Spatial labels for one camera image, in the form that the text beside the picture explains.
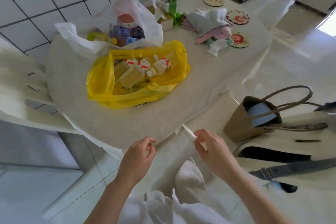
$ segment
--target bottle label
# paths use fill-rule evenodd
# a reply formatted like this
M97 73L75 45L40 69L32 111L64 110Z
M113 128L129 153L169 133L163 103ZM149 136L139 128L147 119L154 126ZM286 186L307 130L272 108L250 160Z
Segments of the bottle label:
M159 59L158 62L165 69L165 71L168 71L171 68L171 62L167 58Z
M133 67L138 64L138 61L136 59L125 59L124 60L129 67Z
M151 64L147 60L142 59L138 61L137 67L142 71L147 72L151 68Z

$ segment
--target plastic bag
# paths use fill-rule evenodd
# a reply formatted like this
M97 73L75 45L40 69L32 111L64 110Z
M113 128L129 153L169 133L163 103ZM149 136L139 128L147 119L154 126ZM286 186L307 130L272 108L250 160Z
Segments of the plastic bag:
M161 25L156 22L155 16L138 0L119 0L114 5L108 5L97 16L80 18L73 23L56 23L55 27L62 37L67 40L74 52L79 56L94 61L98 57L107 56L110 49L120 48L103 41L89 41L86 39L87 33L95 27L98 27L103 32L108 32L110 24L115 24L120 13L131 15L145 34L145 39L141 39L140 43L136 41L133 43L134 46L133 44L126 45L127 48L162 45L163 33Z
M133 57L147 57L156 54L163 58L170 52L176 52L179 64L163 75L148 78L135 84L130 89L124 88L120 83L115 85L113 62L115 57L119 59ZM155 102L170 93L170 91L182 82L190 71L187 62L186 49L182 42L174 40L162 47L148 47L137 50L111 50L107 57L99 58L92 66L86 80L86 88L89 100L96 100L104 106L119 109L139 104Z

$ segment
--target white clothing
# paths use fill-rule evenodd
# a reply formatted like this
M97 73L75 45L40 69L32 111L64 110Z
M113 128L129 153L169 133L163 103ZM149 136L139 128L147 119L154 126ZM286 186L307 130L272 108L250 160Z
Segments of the white clothing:
M145 201L130 195L118 224L231 224L221 203L206 191L204 179L194 160L186 161L175 178L176 194L147 192Z

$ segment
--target blue object inside bag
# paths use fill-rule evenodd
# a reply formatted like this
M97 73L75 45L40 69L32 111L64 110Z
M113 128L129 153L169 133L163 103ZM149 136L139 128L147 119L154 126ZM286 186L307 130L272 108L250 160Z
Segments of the blue object inside bag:
M254 116L257 116L257 115L260 115L260 114L264 114L264 113L267 113L267 112L270 112L270 111L271 111L271 108L269 108L267 106L267 104L265 104L265 103L258 103L256 105L254 105L253 107L251 107L250 110L247 111L247 115L249 117L254 117ZM269 115L266 115L266 116L263 116L263 117L251 120L251 124L255 128L257 126L260 126L262 124L265 124L265 123L273 120L276 117L277 117L277 115L275 113L271 113Z

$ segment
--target beige seat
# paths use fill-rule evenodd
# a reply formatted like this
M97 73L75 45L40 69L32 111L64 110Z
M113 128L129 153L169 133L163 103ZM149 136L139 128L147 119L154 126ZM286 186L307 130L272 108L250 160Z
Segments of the beige seat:
M25 104L26 100L53 105L44 66L0 38L0 120L78 134L64 117L34 110Z

